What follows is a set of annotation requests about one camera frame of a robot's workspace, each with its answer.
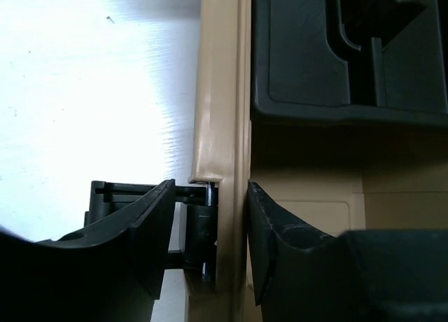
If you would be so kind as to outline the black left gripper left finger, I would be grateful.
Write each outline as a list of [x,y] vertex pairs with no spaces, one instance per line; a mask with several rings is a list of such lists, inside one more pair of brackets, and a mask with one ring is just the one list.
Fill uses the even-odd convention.
[[175,183],[57,241],[1,234],[2,321],[149,321],[160,297]]

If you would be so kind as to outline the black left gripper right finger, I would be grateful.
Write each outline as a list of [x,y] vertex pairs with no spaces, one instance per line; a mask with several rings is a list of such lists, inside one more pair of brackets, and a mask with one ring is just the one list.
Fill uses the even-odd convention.
[[446,230],[334,237],[248,185],[255,303],[264,321],[446,321]]

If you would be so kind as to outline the tan plastic toolbox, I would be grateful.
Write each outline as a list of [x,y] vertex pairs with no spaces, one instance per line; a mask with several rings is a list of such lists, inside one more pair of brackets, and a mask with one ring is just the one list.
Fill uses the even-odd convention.
[[264,321],[249,250],[249,183],[331,236],[447,231],[447,126],[251,115],[252,0],[202,0],[192,182],[218,186],[216,282],[188,282],[187,321]]

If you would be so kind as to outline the black toolbox tray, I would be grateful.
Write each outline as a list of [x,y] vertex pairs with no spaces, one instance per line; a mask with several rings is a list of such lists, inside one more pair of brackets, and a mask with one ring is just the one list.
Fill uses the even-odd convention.
[[252,0],[251,115],[447,126],[447,0]]

